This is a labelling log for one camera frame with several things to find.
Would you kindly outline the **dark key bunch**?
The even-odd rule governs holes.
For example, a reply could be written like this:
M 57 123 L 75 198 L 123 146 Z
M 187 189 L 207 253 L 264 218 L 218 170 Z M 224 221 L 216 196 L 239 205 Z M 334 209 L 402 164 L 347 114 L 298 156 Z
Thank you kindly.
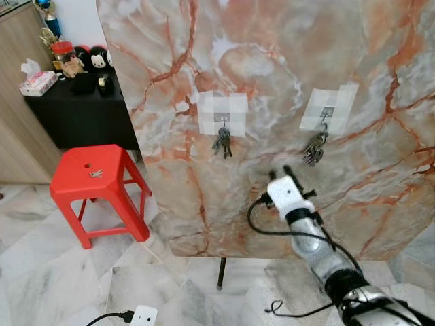
M 318 132 L 309 140 L 307 148 L 304 151 L 304 162 L 308 166 L 316 165 L 323 158 L 323 146 L 329 137 L 328 132 Z

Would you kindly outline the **grey hanging key bunch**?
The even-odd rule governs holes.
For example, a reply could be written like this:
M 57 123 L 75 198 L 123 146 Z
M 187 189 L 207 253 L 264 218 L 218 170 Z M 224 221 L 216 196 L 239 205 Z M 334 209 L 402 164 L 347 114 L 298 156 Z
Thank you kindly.
M 217 131 L 217 138 L 212 145 L 215 155 L 221 154 L 224 159 L 232 156 L 231 152 L 231 133 L 229 128 L 223 126 Z

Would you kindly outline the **marble pattern board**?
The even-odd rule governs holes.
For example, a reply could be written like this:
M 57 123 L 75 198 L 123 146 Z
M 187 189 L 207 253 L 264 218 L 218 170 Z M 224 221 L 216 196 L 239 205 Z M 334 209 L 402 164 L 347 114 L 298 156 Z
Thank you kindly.
M 159 214 L 177 257 L 291 258 L 245 220 L 289 165 L 326 229 L 361 260 L 394 258 L 434 217 L 435 0 L 96 0 Z M 313 89 L 358 84 L 346 134 L 305 164 Z M 215 155 L 198 93 L 248 97 Z

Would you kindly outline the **black board leg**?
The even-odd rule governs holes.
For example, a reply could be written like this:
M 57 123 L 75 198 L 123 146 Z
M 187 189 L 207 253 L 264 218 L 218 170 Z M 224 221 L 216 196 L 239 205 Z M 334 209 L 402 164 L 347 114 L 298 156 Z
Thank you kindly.
M 223 289 L 224 274 L 226 273 L 226 262 L 227 262 L 227 258 L 226 257 L 221 257 L 220 258 L 220 269 L 218 269 L 217 282 L 215 283 L 215 288 L 218 291 L 221 291 L 221 289 Z

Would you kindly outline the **black tape dispenser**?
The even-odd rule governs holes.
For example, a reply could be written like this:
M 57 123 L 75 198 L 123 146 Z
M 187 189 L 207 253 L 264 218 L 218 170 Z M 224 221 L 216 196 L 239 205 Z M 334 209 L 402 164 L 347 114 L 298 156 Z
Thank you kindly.
M 111 96 L 114 92 L 114 83 L 111 74 L 103 73 L 97 78 L 97 92 L 102 97 Z

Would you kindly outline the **red plastic stool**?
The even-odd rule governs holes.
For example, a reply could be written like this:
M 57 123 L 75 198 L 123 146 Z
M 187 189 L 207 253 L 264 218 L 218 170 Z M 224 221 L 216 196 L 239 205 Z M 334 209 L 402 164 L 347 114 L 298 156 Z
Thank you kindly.
M 91 170 L 103 170 L 105 174 L 90 178 Z M 63 153 L 50 183 L 50 195 L 84 249 L 92 248 L 95 237 L 130 234 L 139 242 L 150 237 L 145 209 L 152 190 L 127 150 L 116 144 L 73 148 Z M 112 205 L 122 221 L 121 228 L 85 230 L 87 202 L 98 199 Z

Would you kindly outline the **black low console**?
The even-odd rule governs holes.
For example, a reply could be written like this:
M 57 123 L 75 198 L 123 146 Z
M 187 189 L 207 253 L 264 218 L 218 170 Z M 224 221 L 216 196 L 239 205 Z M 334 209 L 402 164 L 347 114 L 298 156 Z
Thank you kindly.
M 32 113 L 59 149 L 117 144 L 122 149 L 138 150 L 139 143 L 117 74 L 112 78 L 113 93 L 103 97 L 99 91 L 76 94 L 74 81 L 56 81 L 43 96 L 24 98 Z

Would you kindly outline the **black mouse plush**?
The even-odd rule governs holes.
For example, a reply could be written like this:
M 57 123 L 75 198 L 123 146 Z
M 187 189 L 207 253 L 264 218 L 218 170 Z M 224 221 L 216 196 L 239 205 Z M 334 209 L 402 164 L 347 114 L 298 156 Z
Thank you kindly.
M 108 52 L 103 46 L 74 46 L 75 56 L 83 63 L 84 71 L 100 71 L 109 67 Z

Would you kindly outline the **black box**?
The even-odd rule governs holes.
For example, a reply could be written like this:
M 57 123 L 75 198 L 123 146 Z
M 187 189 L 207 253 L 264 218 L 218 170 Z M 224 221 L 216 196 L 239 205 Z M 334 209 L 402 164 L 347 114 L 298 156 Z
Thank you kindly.
M 90 95 L 96 90 L 97 74 L 90 72 L 81 72 L 75 75 L 74 82 L 71 85 L 71 92 L 74 95 Z

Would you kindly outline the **red-lidded snack jar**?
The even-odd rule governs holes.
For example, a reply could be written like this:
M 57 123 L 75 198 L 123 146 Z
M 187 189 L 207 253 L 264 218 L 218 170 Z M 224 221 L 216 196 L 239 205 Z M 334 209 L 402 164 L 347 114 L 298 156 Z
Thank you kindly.
M 84 63 L 77 57 L 71 41 L 56 41 L 50 47 L 65 77 L 75 78 L 78 73 L 84 72 Z

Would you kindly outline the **pink tissue box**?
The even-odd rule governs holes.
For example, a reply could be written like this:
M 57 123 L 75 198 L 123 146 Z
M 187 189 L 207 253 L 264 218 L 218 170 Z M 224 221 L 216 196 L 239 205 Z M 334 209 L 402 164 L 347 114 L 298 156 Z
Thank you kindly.
M 40 97 L 59 79 L 55 71 L 44 71 L 38 62 L 28 58 L 20 66 L 25 80 L 19 85 L 22 96 Z

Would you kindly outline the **light wooden cabinet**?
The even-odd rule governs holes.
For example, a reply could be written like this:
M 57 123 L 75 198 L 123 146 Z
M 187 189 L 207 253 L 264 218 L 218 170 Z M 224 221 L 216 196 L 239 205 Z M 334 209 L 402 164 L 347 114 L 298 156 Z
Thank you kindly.
M 51 69 L 52 56 L 40 39 L 43 18 L 31 0 L 0 14 L 0 183 L 47 184 L 61 152 L 19 91 L 28 59 Z

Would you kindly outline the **small gold trophy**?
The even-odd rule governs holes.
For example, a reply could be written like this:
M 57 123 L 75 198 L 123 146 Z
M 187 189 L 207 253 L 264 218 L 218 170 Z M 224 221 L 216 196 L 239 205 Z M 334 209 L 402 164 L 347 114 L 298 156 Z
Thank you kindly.
M 41 35 L 39 38 L 49 48 L 51 48 L 55 43 L 58 43 L 60 41 L 59 38 L 54 34 L 54 32 L 48 27 L 41 28 Z

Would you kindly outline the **blue gold trophy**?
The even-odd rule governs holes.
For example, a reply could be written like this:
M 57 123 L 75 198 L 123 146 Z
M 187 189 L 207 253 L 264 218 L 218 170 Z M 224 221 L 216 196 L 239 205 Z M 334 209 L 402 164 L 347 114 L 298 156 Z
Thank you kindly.
M 34 6 L 40 10 L 43 16 L 43 21 L 46 22 L 46 26 L 52 31 L 56 37 L 62 37 L 63 32 L 59 19 L 57 19 L 55 3 L 52 0 L 32 0 Z

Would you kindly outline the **taped metal wall hook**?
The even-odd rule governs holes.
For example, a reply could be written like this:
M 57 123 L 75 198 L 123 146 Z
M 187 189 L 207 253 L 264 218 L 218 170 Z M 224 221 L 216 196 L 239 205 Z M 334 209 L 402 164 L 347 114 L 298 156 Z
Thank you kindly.
M 346 134 L 358 87 L 358 84 L 345 84 L 338 90 L 313 89 L 299 130 Z
M 198 93 L 198 132 L 218 134 L 227 128 L 233 137 L 244 137 L 247 127 L 248 97 L 243 93 L 215 95 L 213 91 Z

